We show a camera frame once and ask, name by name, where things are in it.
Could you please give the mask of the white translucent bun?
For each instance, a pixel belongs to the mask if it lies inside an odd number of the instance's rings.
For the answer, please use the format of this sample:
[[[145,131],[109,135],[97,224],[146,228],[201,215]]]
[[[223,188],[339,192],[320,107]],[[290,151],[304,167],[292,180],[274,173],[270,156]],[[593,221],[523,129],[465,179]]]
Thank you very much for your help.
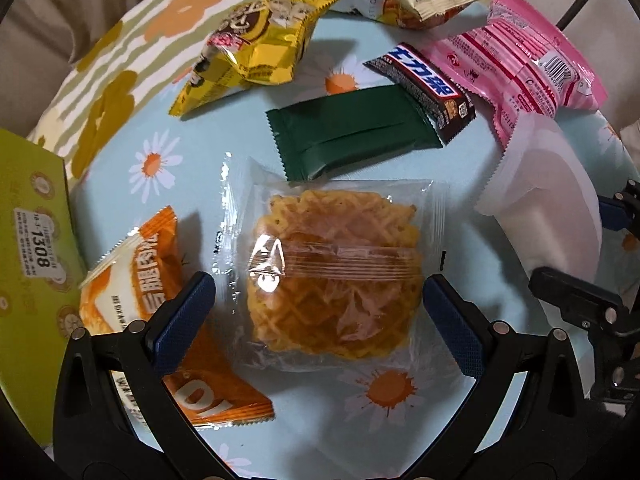
[[[602,245],[599,200],[550,117],[521,114],[475,210],[495,218],[526,273],[542,266],[592,282]]]

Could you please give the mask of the clear-wrapped orange noodle snack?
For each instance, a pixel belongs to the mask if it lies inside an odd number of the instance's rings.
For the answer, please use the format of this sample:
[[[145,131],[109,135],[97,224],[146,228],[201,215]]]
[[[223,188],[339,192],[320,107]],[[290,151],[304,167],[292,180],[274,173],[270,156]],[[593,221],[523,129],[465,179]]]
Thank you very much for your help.
[[[232,356],[282,372],[411,366],[448,194],[422,179],[290,182],[226,156],[214,270]]]

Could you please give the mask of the yellow snack bag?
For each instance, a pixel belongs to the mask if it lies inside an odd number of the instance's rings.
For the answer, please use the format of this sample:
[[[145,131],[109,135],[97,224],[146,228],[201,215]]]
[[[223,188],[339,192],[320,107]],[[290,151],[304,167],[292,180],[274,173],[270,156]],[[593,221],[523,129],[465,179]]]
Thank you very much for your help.
[[[338,0],[255,0],[235,6],[207,36],[168,114],[182,117],[254,86],[294,79],[322,15]]]

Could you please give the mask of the orange ham bread packet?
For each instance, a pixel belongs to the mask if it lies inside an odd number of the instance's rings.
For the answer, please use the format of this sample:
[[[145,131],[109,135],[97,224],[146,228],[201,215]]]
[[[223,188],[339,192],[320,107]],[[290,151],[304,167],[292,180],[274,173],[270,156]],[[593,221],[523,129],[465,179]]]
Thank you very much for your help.
[[[165,207],[108,252],[80,286],[79,313],[93,335],[149,326],[152,369],[195,427],[273,419],[271,401],[232,370],[206,318],[214,279],[182,275],[178,220]]]

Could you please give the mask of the green cardboard box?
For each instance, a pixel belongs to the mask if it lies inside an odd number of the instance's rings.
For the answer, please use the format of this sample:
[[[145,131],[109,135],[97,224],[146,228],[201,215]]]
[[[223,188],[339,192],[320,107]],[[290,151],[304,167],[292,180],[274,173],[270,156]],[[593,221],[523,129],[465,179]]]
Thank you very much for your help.
[[[84,277],[62,158],[2,131],[1,390],[41,446]]]

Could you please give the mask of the pink snack bag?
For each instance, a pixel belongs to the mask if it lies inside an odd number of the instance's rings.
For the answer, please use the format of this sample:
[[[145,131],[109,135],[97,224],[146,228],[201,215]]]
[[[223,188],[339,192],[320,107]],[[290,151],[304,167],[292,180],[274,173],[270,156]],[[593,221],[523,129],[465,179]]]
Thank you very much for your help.
[[[453,82],[490,103],[504,148],[521,114],[553,118],[561,107],[597,110],[608,96],[586,58],[526,0],[491,0],[485,25],[420,51]]]

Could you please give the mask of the brown chocolate bar wrapper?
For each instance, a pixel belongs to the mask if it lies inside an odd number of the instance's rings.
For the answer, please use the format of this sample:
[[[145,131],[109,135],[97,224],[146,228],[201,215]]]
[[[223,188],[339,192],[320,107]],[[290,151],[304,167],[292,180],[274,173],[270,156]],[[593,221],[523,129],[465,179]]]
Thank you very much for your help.
[[[443,146],[476,118],[469,93],[408,42],[401,42],[363,65],[398,84],[413,98],[433,124]]]

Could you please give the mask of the dark green snack packet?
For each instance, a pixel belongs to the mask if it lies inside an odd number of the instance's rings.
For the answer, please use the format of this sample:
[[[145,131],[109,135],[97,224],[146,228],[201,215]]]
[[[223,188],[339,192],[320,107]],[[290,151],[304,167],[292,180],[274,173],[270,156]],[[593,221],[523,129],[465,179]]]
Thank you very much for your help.
[[[315,98],[268,110],[266,116],[285,177],[292,182],[442,147],[431,121],[398,86]]]

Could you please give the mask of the green striped floral quilt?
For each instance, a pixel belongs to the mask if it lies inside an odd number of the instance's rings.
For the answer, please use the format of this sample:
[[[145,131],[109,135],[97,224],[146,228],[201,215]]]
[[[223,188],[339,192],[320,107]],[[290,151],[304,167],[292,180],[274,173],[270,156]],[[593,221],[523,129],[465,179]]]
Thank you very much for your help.
[[[29,140],[82,179],[99,151],[165,87],[189,73],[205,37],[250,0],[143,0],[65,78]]]

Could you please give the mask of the beige curtain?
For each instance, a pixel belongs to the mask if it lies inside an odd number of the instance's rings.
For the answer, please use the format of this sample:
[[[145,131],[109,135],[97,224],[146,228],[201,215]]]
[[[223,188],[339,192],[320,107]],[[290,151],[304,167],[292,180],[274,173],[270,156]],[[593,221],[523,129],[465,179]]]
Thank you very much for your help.
[[[142,0],[14,0],[1,21],[1,127],[27,136],[73,66]]]

